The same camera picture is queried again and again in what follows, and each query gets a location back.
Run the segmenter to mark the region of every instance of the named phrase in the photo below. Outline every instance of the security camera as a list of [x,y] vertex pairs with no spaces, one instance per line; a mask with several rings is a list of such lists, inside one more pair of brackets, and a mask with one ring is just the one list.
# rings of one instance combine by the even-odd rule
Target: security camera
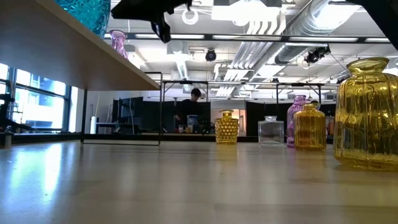
[[217,54],[214,49],[209,49],[206,53],[206,61],[214,62],[217,58]]
[[308,55],[304,58],[304,61],[307,62],[308,64],[317,63],[319,60],[325,57],[326,54],[330,53],[331,52],[329,46],[317,47],[314,51],[308,52]]

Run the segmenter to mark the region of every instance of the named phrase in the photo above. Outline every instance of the bottle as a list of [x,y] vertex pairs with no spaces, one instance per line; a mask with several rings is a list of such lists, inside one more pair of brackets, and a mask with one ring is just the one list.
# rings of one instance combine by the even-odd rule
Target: bottle
[[277,121],[277,116],[266,116],[258,122],[259,144],[279,145],[285,142],[284,122]]
[[293,105],[287,110],[287,146],[294,147],[294,114],[303,109],[305,95],[296,95]]
[[398,78],[383,73],[389,60],[347,65],[353,75],[338,89],[334,157],[342,164],[398,170]]
[[294,148],[305,151],[326,150],[325,114],[313,103],[294,114]]
[[216,119],[216,142],[217,144],[236,144],[239,120],[232,118],[233,110],[220,112],[223,117]]

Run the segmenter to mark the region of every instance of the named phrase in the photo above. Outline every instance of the clear glass vase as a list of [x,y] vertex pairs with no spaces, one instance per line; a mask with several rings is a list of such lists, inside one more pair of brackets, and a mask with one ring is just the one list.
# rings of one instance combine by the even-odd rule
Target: clear glass vase
[[287,110],[286,145],[288,147],[294,147],[294,114],[303,110],[305,97],[305,95],[296,95],[293,105]]
[[260,145],[283,145],[285,142],[284,122],[277,121],[276,116],[266,116],[265,121],[258,122]]
[[223,116],[216,119],[217,144],[236,144],[239,120],[232,118],[233,110],[222,110]]
[[121,30],[111,30],[109,32],[112,38],[112,47],[115,51],[121,54],[124,58],[127,58],[127,52],[124,49],[124,40],[126,40],[126,33]]
[[294,148],[297,150],[326,150],[326,118],[316,106],[308,103],[294,114]]
[[334,157],[342,164],[398,170],[398,78],[383,73],[389,60],[347,65],[353,75],[338,89]]
[[104,39],[111,14],[111,0],[55,0],[84,26]]

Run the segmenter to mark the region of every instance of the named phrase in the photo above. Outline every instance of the teal glass vase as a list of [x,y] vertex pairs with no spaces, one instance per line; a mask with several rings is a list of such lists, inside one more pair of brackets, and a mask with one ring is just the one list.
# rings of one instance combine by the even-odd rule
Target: teal glass vase
[[55,0],[84,26],[104,39],[111,13],[111,0]]

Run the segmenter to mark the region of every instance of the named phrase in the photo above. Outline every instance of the glass vase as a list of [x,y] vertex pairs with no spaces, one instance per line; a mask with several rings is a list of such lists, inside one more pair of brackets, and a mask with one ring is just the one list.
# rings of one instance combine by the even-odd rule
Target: glass vase
[[265,121],[258,122],[260,145],[272,146],[284,144],[284,122],[277,121],[276,118],[276,116],[266,116]]
[[121,54],[124,58],[127,58],[127,52],[124,49],[124,40],[126,40],[126,33],[120,30],[111,30],[109,32],[112,38],[112,48]]
[[288,147],[294,147],[294,114],[302,111],[305,104],[305,95],[297,95],[294,97],[293,105],[287,110],[287,141]]
[[398,78],[383,73],[389,60],[347,65],[353,75],[338,89],[334,157],[342,164],[398,170]]
[[326,150],[326,118],[309,103],[294,114],[294,148],[304,151]]
[[236,144],[239,120],[232,118],[233,110],[222,110],[223,116],[216,119],[217,144]]
[[111,0],[55,0],[64,10],[104,39],[111,13]]

